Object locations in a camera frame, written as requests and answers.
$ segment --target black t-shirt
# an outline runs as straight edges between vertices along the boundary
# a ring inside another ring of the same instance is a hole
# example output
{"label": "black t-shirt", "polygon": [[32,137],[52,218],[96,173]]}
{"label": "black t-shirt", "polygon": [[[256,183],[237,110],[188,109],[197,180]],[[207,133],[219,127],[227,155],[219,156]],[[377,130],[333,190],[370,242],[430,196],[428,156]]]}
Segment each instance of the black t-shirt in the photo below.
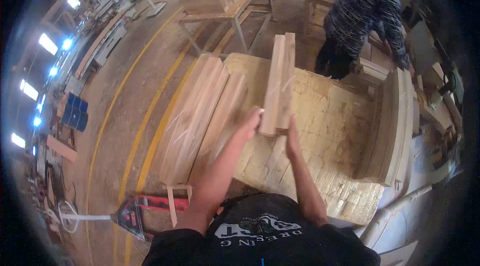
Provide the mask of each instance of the black t-shirt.
{"label": "black t-shirt", "polygon": [[147,265],[379,265],[350,229],[315,227],[291,198],[258,194],[229,203],[205,237],[174,229],[153,238]]}

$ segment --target glue-covered board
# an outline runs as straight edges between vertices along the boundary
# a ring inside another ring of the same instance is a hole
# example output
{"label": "glue-covered board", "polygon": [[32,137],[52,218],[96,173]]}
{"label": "glue-covered board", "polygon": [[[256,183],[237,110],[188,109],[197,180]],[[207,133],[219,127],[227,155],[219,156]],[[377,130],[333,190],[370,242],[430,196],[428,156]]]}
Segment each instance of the glue-covered board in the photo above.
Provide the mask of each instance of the glue-covered board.
{"label": "glue-covered board", "polygon": [[[245,75],[249,92],[242,109],[263,106],[271,61],[233,53],[224,63],[230,72]],[[298,68],[292,101],[300,147],[327,204],[327,215],[367,224],[377,210],[384,187],[355,181],[352,176],[367,146],[374,103],[330,79]],[[260,190],[297,200],[285,141],[285,136],[255,136],[242,152],[235,178]]]}

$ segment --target yellow floor line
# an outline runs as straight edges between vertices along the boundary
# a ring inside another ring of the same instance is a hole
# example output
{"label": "yellow floor line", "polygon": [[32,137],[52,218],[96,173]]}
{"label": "yellow floor line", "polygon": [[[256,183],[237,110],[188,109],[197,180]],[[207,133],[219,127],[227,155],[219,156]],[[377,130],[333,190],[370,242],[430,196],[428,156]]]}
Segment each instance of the yellow floor line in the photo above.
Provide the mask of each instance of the yellow floor line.
{"label": "yellow floor line", "polygon": [[[194,35],[194,39],[196,40],[198,36],[202,33],[202,31],[206,28],[206,25],[203,25],[198,29],[198,31]],[[138,145],[140,144],[140,140],[143,136],[143,132],[145,131],[145,127],[147,127],[148,120],[150,119],[150,116],[153,113],[153,109],[155,108],[156,103],[159,101],[160,95],[162,94],[163,90],[165,89],[167,83],[169,82],[170,78],[172,77],[173,73],[177,70],[178,66],[182,62],[183,58],[187,54],[188,50],[190,49],[191,44],[189,43],[183,51],[180,53],[179,57],[173,64],[173,66],[170,68],[170,71],[168,71],[164,81],[160,85],[159,90],[155,94],[155,96],[152,99],[152,102],[150,103],[150,106],[148,107],[147,113],[144,116],[144,119],[141,122],[140,129],[137,132],[137,135],[135,136],[135,140],[133,142],[132,148],[130,150],[130,154],[128,156],[127,164],[125,164],[125,172],[123,173],[123,179],[122,179],[122,184],[120,185],[120,191],[118,193],[118,205],[121,205],[124,199],[124,193],[125,193],[125,186],[127,185],[127,179],[130,173],[130,170],[132,168],[132,163],[133,159],[135,157],[135,153],[137,152]],[[117,262],[117,247],[118,247],[118,227],[116,224],[113,224],[113,232],[114,232],[114,239],[113,239],[113,262],[114,265],[116,265]]]}
{"label": "yellow floor line", "polygon": [[[88,203],[89,203],[89,200],[90,200],[90,185],[92,183],[92,177],[93,177],[93,169],[94,169],[94,163],[95,163],[95,159],[96,159],[96,154],[97,154],[97,151],[99,150],[99,144],[100,144],[100,139],[102,137],[102,134],[103,134],[103,130],[105,129],[105,125],[106,125],[106,121],[108,120],[109,116],[110,116],[110,113],[112,111],[112,108],[113,108],[113,105],[115,104],[115,102],[117,101],[117,98],[120,94],[120,91],[123,89],[123,85],[125,85],[125,82],[127,81],[128,77],[130,76],[131,72],[133,71],[133,69],[135,68],[135,66],[137,65],[138,61],[140,60],[141,56],[145,53],[145,51],[147,50],[147,48],[152,44],[153,40],[159,35],[159,33],[165,28],[165,26],[170,23],[170,21],[172,21],[172,19],[179,13],[183,11],[183,7],[180,7],[175,13],[173,13],[173,15],[167,19],[167,21],[165,23],[163,23],[163,25],[159,28],[159,30],[157,30],[157,32],[155,33],[155,35],[153,35],[152,39],[150,39],[150,41],[148,41],[147,45],[144,46],[144,48],[142,49],[142,51],[140,52],[140,54],[138,55],[137,59],[135,59],[135,61],[133,62],[132,66],[130,67],[130,69],[128,70],[127,74],[125,75],[125,77],[123,78],[123,81],[121,82],[120,86],[118,86],[117,88],[117,91],[115,92],[115,95],[113,96],[113,99],[112,99],[112,102],[110,103],[110,106],[108,108],[108,111],[105,115],[105,118],[103,119],[103,123],[102,123],[102,126],[100,127],[100,131],[99,131],[99,135],[96,139],[96,143],[95,143],[95,149],[93,151],[93,156],[92,156],[92,162],[90,164],[90,170],[89,170],[89,173],[88,173],[88,180],[87,180],[87,198],[86,198],[86,202],[85,202],[85,206],[86,206],[86,213],[88,214]],[[90,264],[93,265],[93,258],[92,258],[92,248],[91,248],[91,245],[90,245],[90,232],[89,232],[89,228],[88,228],[88,221],[85,222],[85,226],[86,226],[86,232],[87,232],[87,244],[88,244],[88,251],[90,253]]]}
{"label": "yellow floor line", "polygon": [[[185,73],[185,76],[183,77],[182,81],[180,82],[180,85],[178,86],[177,90],[175,91],[175,94],[172,96],[172,99],[170,100],[170,103],[168,104],[169,106],[166,108],[165,113],[162,116],[162,119],[160,120],[160,124],[157,128],[157,131],[155,132],[155,135],[153,136],[152,143],[150,143],[150,147],[148,148],[147,152],[147,157],[145,158],[144,164],[141,168],[140,172],[140,178],[138,179],[138,184],[136,188],[136,192],[140,193],[144,186],[145,186],[145,181],[147,179],[148,171],[150,170],[150,166],[152,165],[152,159],[153,155],[155,154],[155,151],[157,150],[157,146],[159,145],[158,143],[162,139],[163,132],[165,131],[165,127],[168,124],[170,115],[172,113],[173,107],[175,106],[175,103],[178,100],[178,96],[180,95],[180,92],[183,89],[183,86],[185,85],[188,76],[190,75],[190,72],[193,69],[193,65],[195,65],[195,62],[197,59],[193,61],[191,64],[190,68],[187,70]],[[132,238],[131,234],[127,234],[127,238],[125,238],[125,246],[126,246],[126,251],[125,251],[125,266],[129,266],[130,264],[130,247],[132,244]]]}

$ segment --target striped sweater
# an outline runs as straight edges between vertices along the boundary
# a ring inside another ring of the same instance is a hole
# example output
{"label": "striped sweater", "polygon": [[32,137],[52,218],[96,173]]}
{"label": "striped sweater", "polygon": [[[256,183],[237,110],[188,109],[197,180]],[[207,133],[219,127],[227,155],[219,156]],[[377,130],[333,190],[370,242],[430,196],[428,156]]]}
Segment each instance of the striped sweater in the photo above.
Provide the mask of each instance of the striped sweater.
{"label": "striped sweater", "polygon": [[354,59],[360,54],[364,37],[382,24],[395,62],[400,68],[409,68],[401,31],[400,0],[337,0],[324,22],[326,35]]}

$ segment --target blue barrel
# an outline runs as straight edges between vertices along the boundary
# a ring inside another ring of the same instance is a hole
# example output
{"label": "blue barrel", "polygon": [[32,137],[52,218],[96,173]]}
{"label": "blue barrel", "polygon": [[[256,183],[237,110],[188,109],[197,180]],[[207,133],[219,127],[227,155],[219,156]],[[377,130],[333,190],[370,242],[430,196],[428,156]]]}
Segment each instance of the blue barrel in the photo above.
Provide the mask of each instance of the blue barrel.
{"label": "blue barrel", "polygon": [[74,95],[72,93],[68,94],[67,97],[67,104],[74,106],[81,110],[82,112],[87,113],[87,108],[88,108],[88,102],[81,99],[79,96]]}
{"label": "blue barrel", "polygon": [[60,122],[74,130],[83,132],[87,127],[88,114],[67,103]]}

